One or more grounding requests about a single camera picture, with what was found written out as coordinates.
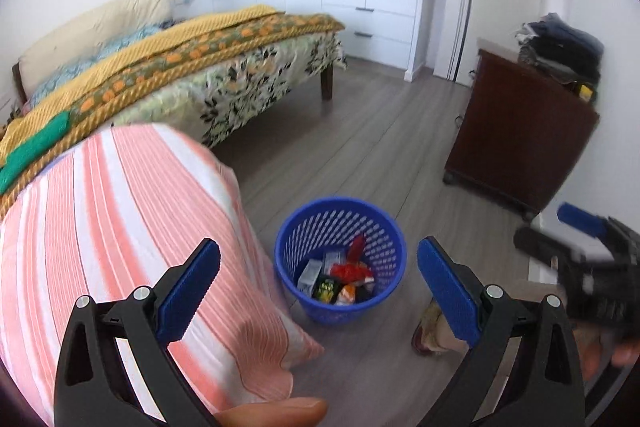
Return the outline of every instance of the hand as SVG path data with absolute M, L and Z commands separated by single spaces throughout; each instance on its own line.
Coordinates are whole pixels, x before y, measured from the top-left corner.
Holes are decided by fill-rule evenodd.
M 598 371 L 600 358 L 602 356 L 602 345 L 599 339 L 593 339 L 588 344 L 581 344 L 578 341 L 578 350 L 580 351 L 582 379 L 589 381 Z M 639 357 L 640 340 L 625 341 L 616 346 L 611 356 L 611 363 L 615 367 L 624 367 L 625 365 L 636 363 Z
M 223 427 L 316 427 L 326 411 L 324 400 L 292 398 L 241 405 L 215 416 Z

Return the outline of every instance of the striped fabric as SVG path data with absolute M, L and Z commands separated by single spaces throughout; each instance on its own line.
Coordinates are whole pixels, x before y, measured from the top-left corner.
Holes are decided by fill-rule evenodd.
M 289 318 L 236 178 L 204 147 L 163 125 L 114 127 L 22 193 L 0 229 L 0 357 L 48 425 L 76 298 L 111 301 L 154 285 L 203 237 L 220 245 L 222 266 L 171 354 L 212 412 L 289 396 L 288 369 L 322 348 Z M 153 412 L 120 344 L 143 408 Z

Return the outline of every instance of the pillow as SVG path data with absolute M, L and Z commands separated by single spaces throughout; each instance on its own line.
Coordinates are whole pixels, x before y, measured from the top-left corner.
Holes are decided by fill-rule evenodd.
M 289 369 L 322 353 L 289 315 L 233 171 L 168 126 L 93 135 L 29 184 L 2 225 L 0 359 L 49 426 L 76 299 L 111 301 L 153 286 L 204 237 L 220 246 L 220 272 L 169 352 L 210 411 L 288 397 Z M 130 349 L 118 347 L 152 411 Z
M 60 68 L 54 74 L 52 74 L 47 80 L 44 80 L 36 90 L 33 92 L 33 95 L 27 102 L 28 110 L 33 110 L 42 100 L 44 100 L 48 94 L 52 93 L 60 86 L 64 86 L 68 81 L 73 80 L 76 76 L 81 73 L 84 73 L 86 70 L 91 68 L 94 64 L 97 64 L 104 58 L 113 55 L 116 52 L 132 45 L 134 42 L 141 41 L 150 37 L 151 35 L 155 35 L 158 32 L 161 32 L 163 29 L 168 28 L 172 22 L 166 22 L 162 24 L 152 24 L 150 26 L 145 26 L 141 30 L 132 33 L 131 35 L 127 35 L 125 37 L 120 37 L 111 42 L 108 42 L 104 45 L 104 47 L 98 52 L 97 55 L 93 57 L 76 60 L 70 64 L 65 65 L 63 68 Z
M 20 57 L 24 92 L 30 97 L 56 70 L 95 55 L 105 42 L 162 23 L 171 16 L 169 0 L 115 0 L 76 17 Z

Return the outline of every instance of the foot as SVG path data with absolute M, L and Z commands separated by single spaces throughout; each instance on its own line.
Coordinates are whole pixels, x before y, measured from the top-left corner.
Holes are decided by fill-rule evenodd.
M 422 357 L 429 355 L 439 355 L 446 349 L 440 347 L 436 342 L 434 331 L 438 319 L 442 315 L 442 310 L 438 306 L 436 301 L 431 301 L 431 304 L 422 314 L 418 327 L 415 328 L 414 336 L 411 339 L 411 345 L 414 351 Z

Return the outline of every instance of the drawer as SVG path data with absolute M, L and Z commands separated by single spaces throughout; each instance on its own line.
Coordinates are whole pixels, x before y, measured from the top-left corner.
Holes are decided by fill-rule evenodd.
M 361 37 L 350 30 L 341 31 L 338 37 L 342 41 L 347 55 L 366 58 L 401 70 L 406 70 L 409 67 L 411 44 L 378 36 Z
M 322 10 L 331 14 L 352 32 L 372 34 L 385 39 L 411 44 L 414 18 L 395 13 L 356 10 L 354 7 L 325 4 Z

